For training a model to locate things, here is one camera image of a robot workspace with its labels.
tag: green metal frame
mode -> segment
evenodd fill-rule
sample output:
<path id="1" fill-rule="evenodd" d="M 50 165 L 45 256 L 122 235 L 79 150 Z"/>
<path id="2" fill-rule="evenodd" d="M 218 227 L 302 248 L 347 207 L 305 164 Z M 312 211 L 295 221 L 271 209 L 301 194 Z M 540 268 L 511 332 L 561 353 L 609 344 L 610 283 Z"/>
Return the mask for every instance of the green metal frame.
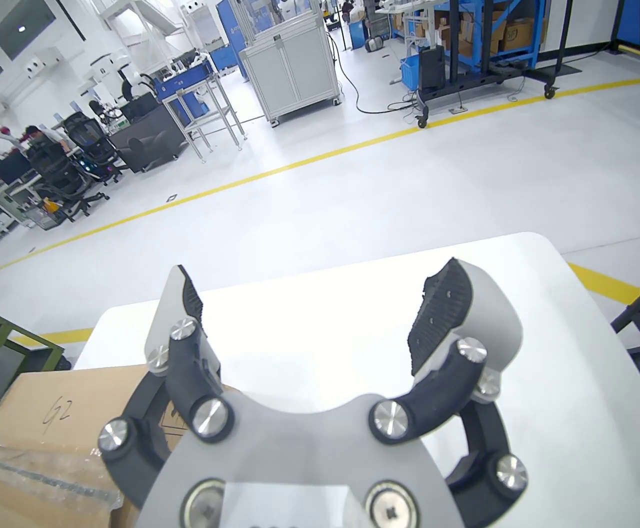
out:
<path id="1" fill-rule="evenodd" d="M 10 348 L 11 350 L 14 350 L 24 356 L 24 359 L 22 360 L 22 363 L 20 364 L 20 367 L 16 372 L 16 377 L 19 374 L 22 374 L 23 369 L 27 364 L 29 354 L 31 354 L 31 350 L 26 346 L 22 346 L 21 344 L 16 343 L 15 341 L 11 341 L 9 339 L 9 335 L 11 334 L 11 332 L 18 332 L 22 335 L 25 335 L 26 337 L 30 337 L 38 343 L 42 343 L 47 348 L 50 348 L 51 354 L 49 354 L 47 361 L 44 363 L 42 371 L 45 372 L 55 370 L 58 362 L 60 361 L 60 358 L 62 357 L 62 352 L 64 352 L 65 349 L 63 349 L 60 345 L 56 345 L 55 343 L 44 339 L 43 337 L 32 332 L 29 332 L 29 330 L 25 330 L 17 324 L 13 324 L 11 321 L 7 321 L 3 317 L 0 317 L 0 348 L 6 346 L 7 348 Z"/>

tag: plastic wrap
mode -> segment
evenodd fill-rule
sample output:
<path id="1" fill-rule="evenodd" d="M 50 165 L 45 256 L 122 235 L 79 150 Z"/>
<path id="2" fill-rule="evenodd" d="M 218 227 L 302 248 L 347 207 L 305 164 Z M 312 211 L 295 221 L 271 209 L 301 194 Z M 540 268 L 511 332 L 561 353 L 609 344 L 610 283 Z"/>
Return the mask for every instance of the plastic wrap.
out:
<path id="1" fill-rule="evenodd" d="M 50 505 L 43 521 L 51 527 L 69 526 L 74 520 L 75 525 L 81 525 L 85 519 L 91 519 L 92 526 L 108 526 L 111 510 L 120 508 L 124 499 L 98 449 L 87 456 L 0 446 L 0 484 L 3 483 L 13 492 L 28 494 L 40 510 L 43 502 L 45 507 Z"/>

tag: black rolling cart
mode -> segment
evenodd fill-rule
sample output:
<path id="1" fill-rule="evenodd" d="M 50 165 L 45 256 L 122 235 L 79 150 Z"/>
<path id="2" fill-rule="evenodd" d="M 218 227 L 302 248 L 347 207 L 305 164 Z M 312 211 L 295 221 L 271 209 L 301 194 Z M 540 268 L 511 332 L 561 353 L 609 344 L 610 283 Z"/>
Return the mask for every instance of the black rolling cart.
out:
<path id="1" fill-rule="evenodd" d="M 450 18 L 449 23 L 451 32 L 451 57 L 449 60 L 449 78 L 444 79 L 440 83 L 424 82 L 422 73 L 420 73 L 419 87 L 416 93 L 417 105 L 421 114 L 416 118 L 418 126 L 425 128 L 427 126 L 427 120 L 429 118 L 429 101 L 437 99 L 438 97 L 444 97 L 446 95 L 452 95 L 465 90 L 471 90 L 487 84 L 502 84 L 507 79 L 513 79 L 516 77 L 529 77 L 542 83 L 545 83 L 545 97 L 552 99 L 556 94 L 556 87 L 554 83 L 556 76 L 560 73 L 562 60 L 564 58 L 564 48 L 566 45 L 566 37 L 569 30 L 569 21 L 571 19 L 572 0 L 567 1 L 566 11 L 564 15 L 563 32 L 560 42 L 560 49 L 558 50 L 556 65 L 547 68 L 530 68 L 525 62 L 511 62 L 501 63 L 500 58 L 495 61 L 491 60 L 491 39 L 492 39 L 492 26 L 493 26 L 493 0 L 484 0 L 484 17 L 482 22 L 482 52 L 479 71 L 473 71 L 472 69 L 460 73 L 459 70 L 459 42 L 458 35 L 460 33 L 460 0 L 451 0 L 449 2 Z M 426 53 L 432 53 L 433 56 L 430 61 L 433 63 L 439 61 L 440 58 L 436 54 L 440 54 L 444 60 L 444 53 L 441 47 L 439 49 L 427 50 Z"/>

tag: computer tower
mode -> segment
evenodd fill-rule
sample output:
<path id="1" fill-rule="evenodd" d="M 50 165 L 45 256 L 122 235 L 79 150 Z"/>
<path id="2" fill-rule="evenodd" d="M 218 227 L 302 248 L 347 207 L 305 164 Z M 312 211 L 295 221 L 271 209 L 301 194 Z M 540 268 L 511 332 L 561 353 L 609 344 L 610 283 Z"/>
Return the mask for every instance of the computer tower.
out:
<path id="1" fill-rule="evenodd" d="M 421 49 L 418 58 L 418 90 L 441 90 L 447 81 L 444 48 Z"/>

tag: cardboard box on shelf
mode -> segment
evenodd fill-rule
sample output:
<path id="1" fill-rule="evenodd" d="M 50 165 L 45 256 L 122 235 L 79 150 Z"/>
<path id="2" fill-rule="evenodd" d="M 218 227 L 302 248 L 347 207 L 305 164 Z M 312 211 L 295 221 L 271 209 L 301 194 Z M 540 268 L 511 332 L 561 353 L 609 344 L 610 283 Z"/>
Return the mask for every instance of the cardboard box on shelf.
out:
<path id="1" fill-rule="evenodd" d="M 433 17 L 435 19 L 436 29 L 440 29 L 448 25 L 449 12 L 448 11 L 434 11 Z"/>
<path id="2" fill-rule="evenodd" d="M 445 50 L 451 49 L 451 27 L 450 26 L 441 26 L 438 28 L 438 36 L 440 37 L 440 41 L 442 42 L 442 46 Z"/>
<path id="3" fill-rule="evenodd" d="M 493 21 L 495 22 L 496 20 L 498 20 L 500 18 L 500 16 L 502 16 L 502 14 L 504 13 L 504 11 L 494 11 L 493 12 Z M 463 13 L 463 20 L 460 22 L 460 33 L 463 35 L 463 38 L 467 41 L 467 42 L 473 42 L 474 41 L 474 26 L 476 26 L 477 24 L 474 24 L 473 19 L 471 18 L 464 18 L 464 15 L 470 15 L 471 13 Z M 502 38 L 504 37 L 504 31 L 506 29 L 507 26 L 507 22 L 506 20 L 502 21 L 502 24 L 500 24 L 497 28 L 495 28 L 495 31 L 492 33 L 491 35 L 491 41 L 493 43 L 493 41 L 500 41 L 502 40 Z M 478 30 L 481 32 L 481 27 L 478 24 Z"/>
<path id="4" fill-rule="evenodd" d="M 540 33 L 540 44 L 544 44 L 547 39 L 547 29 L 549 28 L 549 19 L 542 19 L 542 32 Z"/>
<path id="5" fill-rule="evenodd" d="M 100 458 L 97 439 L 105 423 L 122 414 L 146 373 L 146 365 L 135 365 L 17 378 L 0 403 L 0 519 L 8 520 L 0 525 L 134 525 L 138 511 L 126 499 L 111 511 L 122 494 Z M 171 403 L 160 425 L 170 449 L 187 430 Z"/>
<path id="6" fill-rule="evenodd" d="M 402 13 L 400 13 L 399 15 L 394 15 L 394 29 L 396 31 L 403 30 Z"/>
<path id="7" fill-rule="evenodd" d="M 442 41 L 442 45 L 444 49 L 447 51 L 451 50 L 451 27 L 447 26 L 446 28 L 440 28 L 440 39 Z M 498 53 L 500 41 L 492 40 L 491 41 L 491 55 L 496 55 Z M 467 42 L 462 33 L 458 34 L 458 53 L 460 55 L 464 55 L 467 58 L 471 58 L 474 51 L 473 42 Z"/>
<path id="8" fill-rule="evenodd" d="M 531 45 L 533 41 L 533 19 L 518 19 L 507 23 L 501 51 L 511 51 Z"/>
<path id="9" fill-rule="evenodd" d="M 471 58 L 474 53 L 474 45 L 472 42 L 467 42 L 463 38 L 458 40 L 458 53 L 464 57 Z"/>

